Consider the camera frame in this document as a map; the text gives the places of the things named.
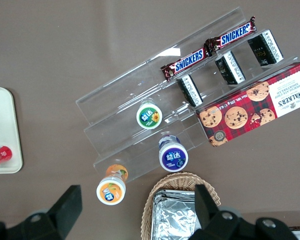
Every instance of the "snickers logo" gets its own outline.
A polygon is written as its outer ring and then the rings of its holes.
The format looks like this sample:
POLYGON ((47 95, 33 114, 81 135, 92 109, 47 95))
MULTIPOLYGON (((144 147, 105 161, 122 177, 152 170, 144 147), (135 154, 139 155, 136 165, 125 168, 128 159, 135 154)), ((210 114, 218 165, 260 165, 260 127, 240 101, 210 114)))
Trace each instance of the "snickers logo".
POLYGON ((234 42, 251 32, 251 22, 221 36, 221 46, 234 42))
POLYGON ((182 58, 181 60, 177 61, 174 64, 175 73, 185 70, 186 68, 198 63, 203 59, 204 59, 204 52, 202 48, 194 53, 191 53, 189 56, 186 56, 185 58, 182 58))

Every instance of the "walkers cookie box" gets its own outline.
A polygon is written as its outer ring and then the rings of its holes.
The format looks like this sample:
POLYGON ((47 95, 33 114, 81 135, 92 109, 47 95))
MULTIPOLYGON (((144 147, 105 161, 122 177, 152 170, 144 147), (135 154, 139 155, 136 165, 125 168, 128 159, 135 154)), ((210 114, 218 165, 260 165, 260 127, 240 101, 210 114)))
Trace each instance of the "walkers cookie box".
POLYGON ((217 147, 300 108, 300 62, 208 104, 197 114, 217 147))

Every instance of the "wicker basket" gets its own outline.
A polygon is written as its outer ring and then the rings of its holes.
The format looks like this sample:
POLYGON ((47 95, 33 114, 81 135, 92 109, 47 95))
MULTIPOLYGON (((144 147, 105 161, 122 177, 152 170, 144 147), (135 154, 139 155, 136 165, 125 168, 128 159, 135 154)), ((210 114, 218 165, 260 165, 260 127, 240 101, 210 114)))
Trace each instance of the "wicker basket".
POLYGON ((209 191, 211 197, 217 206, 221 205, 220 198, 209 183, 201 179, 199 176, 187 173, 178 172, 174 174, 169 174, 168 176, 161 179, 152 189, 150 195, 146 201, 141 224, 141 238, 142 240, 151 239, 151 225, 152 225, 152 202, 153 196, 159 189, 166 190, 183 190, 183 191, 194 191, 195 185, 205 185, 209 191))

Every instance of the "white tray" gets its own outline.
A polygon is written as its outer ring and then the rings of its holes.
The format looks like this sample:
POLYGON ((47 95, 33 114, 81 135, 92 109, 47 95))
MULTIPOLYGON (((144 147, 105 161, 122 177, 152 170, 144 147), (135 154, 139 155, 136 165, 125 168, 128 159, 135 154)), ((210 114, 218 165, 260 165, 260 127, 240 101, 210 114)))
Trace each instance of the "white tray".
POLYGON ((20 138, 12 94, 0 87, 0 146, 8 146, 12 158, 0 164, 0 174, 14 174, 23 166, 20 138))

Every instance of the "black robotic claw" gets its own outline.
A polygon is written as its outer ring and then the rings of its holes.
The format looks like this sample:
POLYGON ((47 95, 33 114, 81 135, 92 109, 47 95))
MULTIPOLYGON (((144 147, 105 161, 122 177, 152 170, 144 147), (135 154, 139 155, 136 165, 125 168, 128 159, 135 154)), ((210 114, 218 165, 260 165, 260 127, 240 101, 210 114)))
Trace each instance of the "black robotic claw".
POLYGON ((263 217, 253 225, 230 211, 220 211, 204 185, 195 187, 195 211, 202 229, 189 240, 297 240, 277 219, 263 217))
POLYGON ((47 213, 31 215, 9 229, 0 222, 0 240, 63 240, 81 212, 81 187, 72 185, 47 213))

